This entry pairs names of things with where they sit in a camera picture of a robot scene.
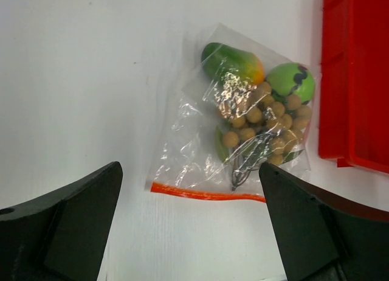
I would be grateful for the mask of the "red plastic tray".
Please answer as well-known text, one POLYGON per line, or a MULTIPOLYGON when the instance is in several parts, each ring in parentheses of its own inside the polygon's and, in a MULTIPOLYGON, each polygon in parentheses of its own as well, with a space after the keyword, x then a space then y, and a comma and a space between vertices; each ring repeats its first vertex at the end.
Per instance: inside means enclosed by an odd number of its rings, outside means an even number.
POLYGON ((388 0, 323 0, 318 153, 388 172, 388 0))

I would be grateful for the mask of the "green orange toy mango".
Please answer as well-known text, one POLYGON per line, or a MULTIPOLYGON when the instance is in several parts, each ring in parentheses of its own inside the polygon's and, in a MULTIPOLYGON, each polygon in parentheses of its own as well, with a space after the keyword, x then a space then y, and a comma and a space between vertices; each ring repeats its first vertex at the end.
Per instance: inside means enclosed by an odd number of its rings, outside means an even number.
POLYGON ((254 85, 265 78, 264 66, 255 54, 222 43, 208 43, 203 48, 201 66, 210 79, 222 82, 230 74, 254 85))

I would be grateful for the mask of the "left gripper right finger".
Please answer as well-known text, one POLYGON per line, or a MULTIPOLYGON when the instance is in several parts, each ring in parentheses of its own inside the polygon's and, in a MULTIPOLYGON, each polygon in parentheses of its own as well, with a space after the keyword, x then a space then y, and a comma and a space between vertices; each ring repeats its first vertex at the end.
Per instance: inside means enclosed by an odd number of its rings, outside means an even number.
POLYGON ((288 280, 388 280, 388 212, 259 169, 288 280))

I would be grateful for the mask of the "brown toy longan bunch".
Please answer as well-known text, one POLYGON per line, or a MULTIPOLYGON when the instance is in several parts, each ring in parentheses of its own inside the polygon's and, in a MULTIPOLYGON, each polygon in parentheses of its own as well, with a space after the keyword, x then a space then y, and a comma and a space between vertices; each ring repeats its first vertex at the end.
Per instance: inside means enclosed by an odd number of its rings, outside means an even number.
POLYGON ((295 91, 285 97, 276 94, 268 82, 262 82, 217 105, 224 126, 215 131, 215 148, 222 165, 231 166, 232 191, 262 163, 283 165, 303 151, 311 103, 295 91))

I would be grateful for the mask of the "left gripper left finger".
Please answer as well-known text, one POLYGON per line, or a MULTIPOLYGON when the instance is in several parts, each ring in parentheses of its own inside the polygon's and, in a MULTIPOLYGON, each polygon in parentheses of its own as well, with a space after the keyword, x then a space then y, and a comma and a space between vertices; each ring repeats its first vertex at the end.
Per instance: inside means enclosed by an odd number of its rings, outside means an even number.
POLYGON ((1 209, 1 280, 97 280, 122 179, 112 162, 1 209))

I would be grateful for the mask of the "clear orange zip top bag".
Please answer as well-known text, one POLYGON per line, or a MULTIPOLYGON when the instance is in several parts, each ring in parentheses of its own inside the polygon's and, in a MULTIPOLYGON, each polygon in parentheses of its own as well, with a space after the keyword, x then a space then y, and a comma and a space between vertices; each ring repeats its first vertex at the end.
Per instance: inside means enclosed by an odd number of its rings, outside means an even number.
MULTIPOLYGON (((292 61, 223 24, 206 31, 194 43, 184 42, 182 70, 166 107, 164 126, 146 187, 153 193, 183 198, 213 201, 252 199, 262 202, 265 197, 258 176, 260 168, 252 172, 241 187, 232 191, 231 166, 222 165, 215 148, 215 131, 224 126, 217 110, 218 103, 230 99, 235 93, 245 94, 256 85, 232 74, 224 82, 210 79, 202 69, 201 53, 212 42, 255 54, 264 66, 263 82, 266 75, 280 64, 302 64, 315 79, 316 93, 320 74, 318 67, 292 61)), ((314 101, 315 94, 310 101, 311 108, 314 101)), ((309 126, 305 131, 302 153, 290 162, 275 165, 302 179, 308 177, 311 169, 305 150, 309 126)))

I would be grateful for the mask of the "green toy watermelon ball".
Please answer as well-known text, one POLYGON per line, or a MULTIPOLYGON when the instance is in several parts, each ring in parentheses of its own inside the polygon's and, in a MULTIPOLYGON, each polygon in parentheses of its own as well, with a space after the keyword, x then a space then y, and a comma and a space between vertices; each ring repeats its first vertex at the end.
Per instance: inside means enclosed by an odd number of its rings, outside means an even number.
POLYGON ((307 105, 315 94, 315 79, 308 68, 299 63, 283 63, 266 75, 266 82, 272 88, 272 97, 285 102, 286 97, 295 94, 302 104, 307 105))

